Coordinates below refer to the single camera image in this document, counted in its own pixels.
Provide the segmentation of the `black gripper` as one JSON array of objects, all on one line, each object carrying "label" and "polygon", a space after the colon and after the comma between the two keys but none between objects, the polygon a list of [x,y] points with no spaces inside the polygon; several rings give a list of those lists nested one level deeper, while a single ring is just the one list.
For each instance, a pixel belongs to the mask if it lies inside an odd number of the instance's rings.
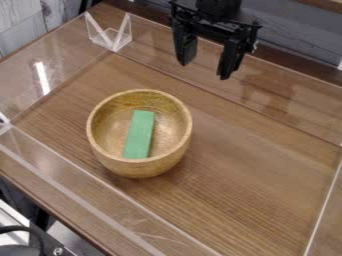
[{"label": "black gripper", "polygon": [[227,80],[239,68],[245,51],[257,50],[261,22],[242,11],[243,0],[170,0],[174,46],[178,62],[186,66],[197,56],[198,36],[222,43],[217,75]]}]

